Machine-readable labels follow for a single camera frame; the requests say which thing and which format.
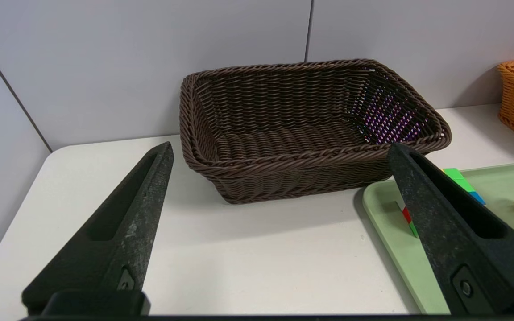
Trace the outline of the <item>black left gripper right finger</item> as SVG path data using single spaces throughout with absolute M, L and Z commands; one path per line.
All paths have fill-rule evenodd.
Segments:
M 387 159 L 451 314 L 514 314 L 514 230 L 414 149 Z

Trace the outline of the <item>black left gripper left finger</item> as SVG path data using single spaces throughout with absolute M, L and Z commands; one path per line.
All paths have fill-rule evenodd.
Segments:
M 142 291 L 174 163 L 151 148 L 23 290 L 29 315 L 146 315 Z

